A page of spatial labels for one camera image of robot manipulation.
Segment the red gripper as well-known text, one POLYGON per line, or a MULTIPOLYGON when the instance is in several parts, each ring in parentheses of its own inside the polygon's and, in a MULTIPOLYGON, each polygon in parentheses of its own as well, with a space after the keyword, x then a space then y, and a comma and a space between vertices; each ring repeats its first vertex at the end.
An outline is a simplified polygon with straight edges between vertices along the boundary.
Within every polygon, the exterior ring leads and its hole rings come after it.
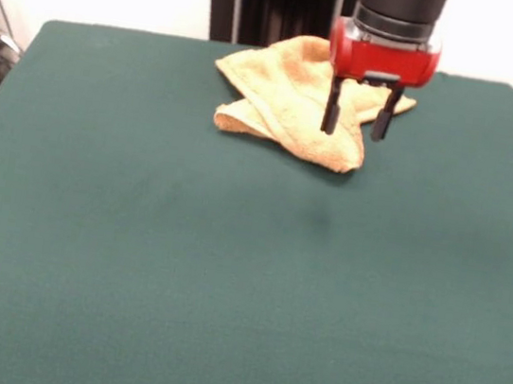
MULTIPOLYGON (((361 29, 353 18, 339 17, 330 32, 330 63, 335 75, 322 120, 321 131, 333 134, 339 118, 339 99, 344 79, 369 79, 371 76, 394 77, 396 85, 419 88, 433 77, 441 58, 441 42, 432 37, 426 43, 400 43, 381 38, 361 29)), ((382 141, 395 109, 403 96, 403 87, 393 87, 383 108, 372 124, 370 138, 382 141)))

